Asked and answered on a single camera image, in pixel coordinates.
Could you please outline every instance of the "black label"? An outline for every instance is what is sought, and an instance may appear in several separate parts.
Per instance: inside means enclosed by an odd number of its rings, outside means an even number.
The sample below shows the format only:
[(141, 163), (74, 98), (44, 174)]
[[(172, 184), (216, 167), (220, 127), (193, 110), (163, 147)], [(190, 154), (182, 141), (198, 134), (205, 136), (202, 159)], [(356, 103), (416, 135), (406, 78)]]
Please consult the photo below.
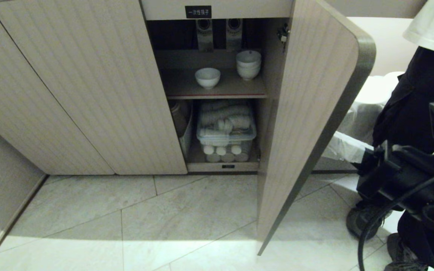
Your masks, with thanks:
[(187, 19), (211, 19), (212, 6), (185, 6)]

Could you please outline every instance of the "white bowl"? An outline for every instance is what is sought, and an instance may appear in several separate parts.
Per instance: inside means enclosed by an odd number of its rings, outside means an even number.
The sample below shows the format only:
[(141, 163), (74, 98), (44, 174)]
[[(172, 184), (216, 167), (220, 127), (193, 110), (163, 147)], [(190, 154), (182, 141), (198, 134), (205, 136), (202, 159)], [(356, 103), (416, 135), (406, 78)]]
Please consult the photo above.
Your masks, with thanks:
[(203, 68), (195, 72), (195, 79), (205, 89), (212, 89), (220, 80), (220, 71), (214, 68)]
[(254, 79), (259, 74), (259, 71), (260, 71), (260, 66), (252, 69), (237, 67), (237, 73), (242, 77), (242, 79), (246, 81)]
[(237, 67), (243, 68), (243, 69), (254, 69), (256, 67), (259, 67), (262, 62), (259, 60), (258, 62), (253, 62), (252, 65), (241, 65), (237, 63)]
[(257, 62), (261, 61), (261, 55), (257, 51), (242, 51), (237, 54), (236, 61), (241, 67), (254, 67)]

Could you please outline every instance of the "cabinet door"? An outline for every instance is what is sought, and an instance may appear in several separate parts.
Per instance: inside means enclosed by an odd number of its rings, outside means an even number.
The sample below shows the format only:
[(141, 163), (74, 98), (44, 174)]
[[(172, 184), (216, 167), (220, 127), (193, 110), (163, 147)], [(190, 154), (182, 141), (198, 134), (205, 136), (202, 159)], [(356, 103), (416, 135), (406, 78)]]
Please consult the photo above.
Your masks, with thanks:
[(14, 0), (0, 20), (116, 173), (186, 173), (139, 1)]
[(0, 23), (0, 135), (48, 174), (114, 174)]
[(270, 154), (259, 172), (260, 253), (370, 73), (370, 36), (323, 0), (296, 0)]

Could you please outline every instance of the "tile floor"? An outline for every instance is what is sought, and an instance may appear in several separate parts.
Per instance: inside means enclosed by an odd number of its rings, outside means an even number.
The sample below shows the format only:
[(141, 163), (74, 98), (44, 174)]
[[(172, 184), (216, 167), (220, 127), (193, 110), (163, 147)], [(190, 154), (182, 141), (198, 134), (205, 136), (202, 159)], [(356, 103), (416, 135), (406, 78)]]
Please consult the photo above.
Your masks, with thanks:
[[(358, 271), (344, 224), (356, 182), (311, 175), (258, 257), (255, 175), (51, 176), (1, 245), (0, 271)], [(391, 261), (399, 216), (365, 245), (367, 270)]]

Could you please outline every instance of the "door hinge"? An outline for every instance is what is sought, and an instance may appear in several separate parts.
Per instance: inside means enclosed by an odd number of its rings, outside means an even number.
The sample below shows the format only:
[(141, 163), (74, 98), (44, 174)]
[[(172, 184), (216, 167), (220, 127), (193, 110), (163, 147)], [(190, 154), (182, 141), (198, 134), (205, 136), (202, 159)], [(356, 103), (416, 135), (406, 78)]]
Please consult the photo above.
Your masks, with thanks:
[(283, 52), (286, 49), (286, 42), (289, 38), (290, 33), (291, 33), (291, 29), (289, 29), (289, 26), (287, 24), (284, 24), (283, 27), (277, 30), (277, 37), (279, 38), (279, 41), (281, 41), (283, 45)]

